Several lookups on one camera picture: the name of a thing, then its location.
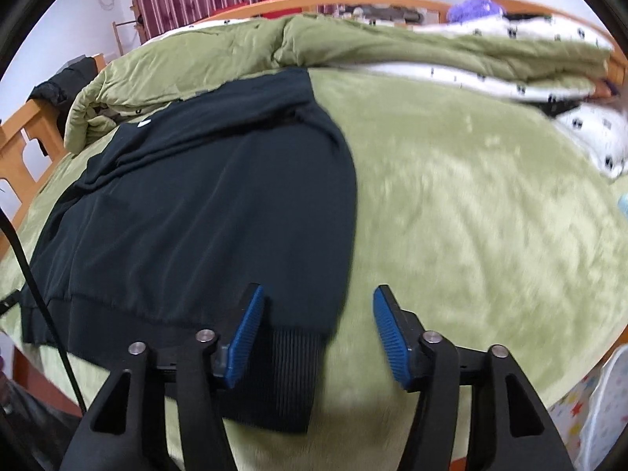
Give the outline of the green plush bed sheet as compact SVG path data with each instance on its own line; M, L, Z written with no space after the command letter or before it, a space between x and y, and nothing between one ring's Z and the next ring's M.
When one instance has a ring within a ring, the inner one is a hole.
M626 183L602 177L532 106L378 73L303 70L356 171L348 288L307 431L227 418L238 467L396 467L416 400L394 382L379 342L371 302L381 284L458 345L509 347L542 399L556 402L627 322L627 219L617 207ZM18 230L29 258L54 204L123 124L57 166ZM111 369L70 356L92 398Z

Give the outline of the black jacket on footboard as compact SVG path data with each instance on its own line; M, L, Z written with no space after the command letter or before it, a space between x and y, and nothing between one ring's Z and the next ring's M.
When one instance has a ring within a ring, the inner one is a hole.
M36 85L29 94L29 100L45 101L57 111L57 130L61 138L65 137L66 121L73 101L98 72L94 57L81 57Z

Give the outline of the small light-blue toy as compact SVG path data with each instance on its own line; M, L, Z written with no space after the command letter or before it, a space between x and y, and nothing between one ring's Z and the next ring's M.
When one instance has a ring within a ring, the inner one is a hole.
M617 207L622 212L622 214L628 218L628 194L622 194L619 197L619 201L617 201Z

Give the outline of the purple plush toy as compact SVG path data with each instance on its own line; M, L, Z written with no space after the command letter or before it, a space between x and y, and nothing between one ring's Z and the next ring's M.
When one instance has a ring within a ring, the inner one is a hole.
M447 12L449 24L475 20L488 16L504 15L504 8L493 0L465 0L453 5Z

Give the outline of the wooden bed frame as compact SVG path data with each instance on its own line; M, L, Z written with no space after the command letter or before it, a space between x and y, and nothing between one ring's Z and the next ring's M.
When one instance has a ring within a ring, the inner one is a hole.
M553 14L582 24L604 36L613 46L611 60L607 67L607 79L623 85L627 78L627 57L625 50L619 46L615 37L601 27L591 24L585 19L553 9L550 6L526 0L491 0L502 6L505 11L514 14ZM447 21L447 12L451 8L449 3L436 0L267 0L248 5L241 4L233 9L222 11L205 20L215 22L220 20L248 18L268 13L276 13L297 9L301 12L314 12L320 6L327 5L359 5L359 4L388 4L391 6L420 7L436 16L439 24ZM32 175L24 163L24 149L30 141L39 141L39 151L46 151L49 162L39 175ZM53 169L66 155L63 141L57 132L57 111L47 102L29 100L19 108L6 122L1 125L1 177L6 180L15 192L20 207L11 216L13 225L20 225L26 217L29 205L34 197L48 181Z

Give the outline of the star-print laundry basket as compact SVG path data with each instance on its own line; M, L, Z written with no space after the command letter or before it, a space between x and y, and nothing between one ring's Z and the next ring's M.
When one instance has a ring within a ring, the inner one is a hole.
M627 426L627 345L549 408L576 470L595 470Z

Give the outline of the white flower-print pillow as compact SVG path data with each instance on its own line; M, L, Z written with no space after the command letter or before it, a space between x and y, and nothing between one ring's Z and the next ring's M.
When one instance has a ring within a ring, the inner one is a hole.
M556 117L558 128L609 179L627 172L627 115L614 108L581 103Z

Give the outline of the dark navy sweater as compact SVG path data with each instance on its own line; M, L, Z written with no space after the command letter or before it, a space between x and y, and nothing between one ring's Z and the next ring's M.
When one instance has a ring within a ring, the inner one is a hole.
M125 123L63 193L18 294L24 342L105 369L218 327L252 283L264 315L229 419L303 434L344 308L356 171L307 71L230 82Z

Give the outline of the green folded quilt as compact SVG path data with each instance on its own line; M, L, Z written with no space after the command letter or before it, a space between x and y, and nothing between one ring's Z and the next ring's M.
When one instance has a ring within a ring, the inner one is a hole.
M520 98L528 87L591 88L613 50L597 31L559 15L408 28L308 14L208 21L109 63L73 100L64 146L78 154L120 121L274 69L422 64L504 82Z

